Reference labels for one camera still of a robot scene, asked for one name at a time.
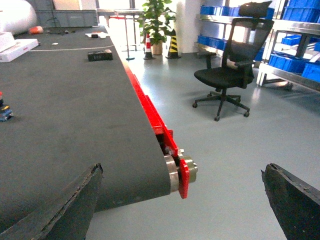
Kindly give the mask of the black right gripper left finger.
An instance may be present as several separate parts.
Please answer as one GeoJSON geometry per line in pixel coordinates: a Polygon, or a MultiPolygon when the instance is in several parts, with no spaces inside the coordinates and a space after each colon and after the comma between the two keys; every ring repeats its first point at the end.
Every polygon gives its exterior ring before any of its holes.
{"type": "Polygon", "coordinates": [[[93,164],[68,184],[54,200],[36,208],[0,234],[2,240],[84,240],[103,179],[100,163],[93,164]]]}

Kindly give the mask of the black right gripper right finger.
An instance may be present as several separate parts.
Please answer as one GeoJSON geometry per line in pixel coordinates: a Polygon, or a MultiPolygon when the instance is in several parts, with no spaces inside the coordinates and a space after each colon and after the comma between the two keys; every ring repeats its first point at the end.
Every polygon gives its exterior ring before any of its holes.
{"type": "Polygon", "coordinates": [[[261,172],[270,207],[288,240],[320,238],[320,191],[281,166],[261,172]]]}

